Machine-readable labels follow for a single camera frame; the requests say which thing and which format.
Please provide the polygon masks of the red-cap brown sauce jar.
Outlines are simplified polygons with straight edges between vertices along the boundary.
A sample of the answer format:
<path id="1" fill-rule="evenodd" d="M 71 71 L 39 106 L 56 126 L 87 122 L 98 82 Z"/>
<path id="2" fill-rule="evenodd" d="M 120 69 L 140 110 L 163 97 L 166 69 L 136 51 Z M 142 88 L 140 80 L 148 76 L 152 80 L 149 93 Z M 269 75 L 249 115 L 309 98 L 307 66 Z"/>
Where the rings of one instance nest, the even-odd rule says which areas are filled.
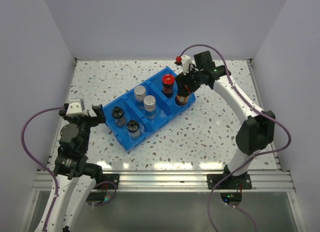
<path id="1" fill-rule="evenodd" d="M 175 97 L 175 103 L 178 105 L 178 106 L 185 106 L 188 101 L 189 101 L 189 95 L 188 96 L 180 96 L 180 95 L 176 95 Z"/>

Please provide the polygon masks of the red-cap dark sauce jar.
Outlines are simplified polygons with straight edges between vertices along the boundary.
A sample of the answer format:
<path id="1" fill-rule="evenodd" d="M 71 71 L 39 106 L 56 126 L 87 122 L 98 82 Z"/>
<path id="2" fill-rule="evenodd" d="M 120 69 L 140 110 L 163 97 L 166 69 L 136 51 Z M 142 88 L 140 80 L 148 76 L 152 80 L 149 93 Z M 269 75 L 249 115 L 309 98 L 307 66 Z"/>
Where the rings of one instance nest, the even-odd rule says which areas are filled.
<path id="1" fill-rule="evenodd" d="M 167 97 L 172 97 L 174 93 L 175 77 L 172 74 L 165 74 L 162 77 L 162 93 Z"/>

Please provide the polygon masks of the black-cap brown spice bottle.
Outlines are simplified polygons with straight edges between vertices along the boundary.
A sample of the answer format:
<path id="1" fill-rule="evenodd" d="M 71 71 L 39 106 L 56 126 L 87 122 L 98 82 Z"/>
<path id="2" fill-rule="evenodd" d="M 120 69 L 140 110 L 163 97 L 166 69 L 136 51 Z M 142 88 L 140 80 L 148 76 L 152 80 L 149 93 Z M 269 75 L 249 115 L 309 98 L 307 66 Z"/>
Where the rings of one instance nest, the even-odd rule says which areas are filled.
<path id="1" fill-rule="evenodd" d="M 111 115 L 118 127 L 122 128 L 127 124 L 125 112 L 121 107 L 115 106 L 111 112 Z"/>

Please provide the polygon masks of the silver-lid shaker jar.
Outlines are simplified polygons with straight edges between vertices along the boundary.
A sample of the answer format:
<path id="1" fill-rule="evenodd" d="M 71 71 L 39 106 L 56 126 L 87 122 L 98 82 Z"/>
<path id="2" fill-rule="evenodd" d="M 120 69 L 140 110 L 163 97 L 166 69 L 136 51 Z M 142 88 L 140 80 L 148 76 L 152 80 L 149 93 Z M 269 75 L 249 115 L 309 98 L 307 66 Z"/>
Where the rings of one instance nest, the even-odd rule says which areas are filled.
<path id="1" fill-rule="evenodd" d="M 146 117 L 153 120 L 156 117 L 156 98 L 153 95 L 147 95 L 143 103 Z"/>

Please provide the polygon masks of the black-cap white spice bottle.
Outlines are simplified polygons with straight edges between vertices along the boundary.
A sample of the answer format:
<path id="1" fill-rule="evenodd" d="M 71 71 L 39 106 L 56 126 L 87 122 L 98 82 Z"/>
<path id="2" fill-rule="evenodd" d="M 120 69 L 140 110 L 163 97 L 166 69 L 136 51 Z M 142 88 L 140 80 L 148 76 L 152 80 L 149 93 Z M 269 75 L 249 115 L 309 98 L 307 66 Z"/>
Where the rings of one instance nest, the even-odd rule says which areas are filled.
<path id="1" fill-rule="evenodd" d="M 137 140 L 138 138 L 141 137 L 142 132 L 140 129 L 140 124 L 136 120 L 134 119 L 129 120 L 127 122 L 126 128 L 127 128 L 129 137 L 132 140 Z"/>

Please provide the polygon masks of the silver-lid blue-label spice jar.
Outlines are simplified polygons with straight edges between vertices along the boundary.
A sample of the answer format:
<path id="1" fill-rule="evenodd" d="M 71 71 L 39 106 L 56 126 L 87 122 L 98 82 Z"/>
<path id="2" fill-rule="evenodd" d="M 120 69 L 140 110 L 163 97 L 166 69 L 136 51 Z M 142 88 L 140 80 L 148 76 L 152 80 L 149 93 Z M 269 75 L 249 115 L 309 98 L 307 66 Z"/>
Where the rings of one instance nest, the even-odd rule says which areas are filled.
<path id="1" fill-rule="evenodd" d="M 146 88 L 143 85 L 138 85 L 134 88 L 134 97 L 136 106 L 139 110 L 144 109 L 144 98 L 146 97 Z"/>

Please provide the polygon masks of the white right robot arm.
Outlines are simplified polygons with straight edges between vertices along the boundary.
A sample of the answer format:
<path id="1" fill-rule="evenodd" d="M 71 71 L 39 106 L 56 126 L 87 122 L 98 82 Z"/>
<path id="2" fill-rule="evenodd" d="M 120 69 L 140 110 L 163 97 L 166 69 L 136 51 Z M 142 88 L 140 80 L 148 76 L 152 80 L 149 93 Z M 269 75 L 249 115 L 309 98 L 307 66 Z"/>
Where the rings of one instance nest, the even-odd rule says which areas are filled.
<path id="1" fill-rule="evenodd" d="M 248 171 L 249 159 L 273 142 L 275 114 L 271 110 L 264 111 L 245 95 L 226 66 L 216 66 L 209 51 L 193 58 L 177 56 L 175 64 L 182 67 L 182 72 L 175 77 L 176 103 L 183 104 L 187 97 L 206 85 L 224 99 L 241 124 L 235 136 L 236 152 L 226 166 L 228 172 L 222 177 L 227 188 L 235 188 L 241 182 L 240 176 Z"/>

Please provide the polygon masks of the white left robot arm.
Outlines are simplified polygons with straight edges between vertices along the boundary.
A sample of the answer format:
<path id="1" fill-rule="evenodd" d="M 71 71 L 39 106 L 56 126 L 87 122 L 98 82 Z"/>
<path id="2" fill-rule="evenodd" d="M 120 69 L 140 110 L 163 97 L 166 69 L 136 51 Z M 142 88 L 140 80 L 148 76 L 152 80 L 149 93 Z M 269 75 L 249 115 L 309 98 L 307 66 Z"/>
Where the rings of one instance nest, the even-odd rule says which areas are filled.
<path id="1" fill-rule="evenodd" d="M 54 162 L 54 181 L 37 232 L 70 232 L 93 188 L 103 185 L 102 167 L 87 162 L 91 128 L 106 122 L 103 106 L 92 107 L 95 116 L 85 110 L 83 100 L 64 104 L 59 115 L 67 121 L 60 130 Z"/>

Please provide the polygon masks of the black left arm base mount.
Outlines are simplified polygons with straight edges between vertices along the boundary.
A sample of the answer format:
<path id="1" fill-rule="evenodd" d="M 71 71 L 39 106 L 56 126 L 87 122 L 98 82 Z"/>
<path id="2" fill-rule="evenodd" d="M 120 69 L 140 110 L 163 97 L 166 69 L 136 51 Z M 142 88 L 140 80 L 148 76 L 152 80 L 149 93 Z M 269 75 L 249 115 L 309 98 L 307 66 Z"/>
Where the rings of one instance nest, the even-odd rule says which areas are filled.
<path id="1" fill-rule="evenodd" d="M 118 173 L 103 173 L 100 177 L 100 182 L 112 182 L 115 184 L 115 187 L 110 183 L 105 183 L 99 186 L 102 190 L 113 190 L 114 188 L 118 189 L 120 182 L 120 175 Z"/>

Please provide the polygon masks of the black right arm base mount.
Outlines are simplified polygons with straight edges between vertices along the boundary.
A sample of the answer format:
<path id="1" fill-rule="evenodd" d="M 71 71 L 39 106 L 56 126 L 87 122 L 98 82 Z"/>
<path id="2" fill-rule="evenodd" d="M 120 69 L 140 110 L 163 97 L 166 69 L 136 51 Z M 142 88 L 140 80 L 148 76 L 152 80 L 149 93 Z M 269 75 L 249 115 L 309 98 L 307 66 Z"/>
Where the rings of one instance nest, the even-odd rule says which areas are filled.
<path id="1" fill-rule="evenodd" d="M 253 188 L 251 177 L 248 173 L 240 176 L 232 175 L 216 186 L 225 176 L 225 174 L 207 174 L 206 182 L 208 189 L 212 190 L 215 187 L 216 190 L 251 190 Z"/>

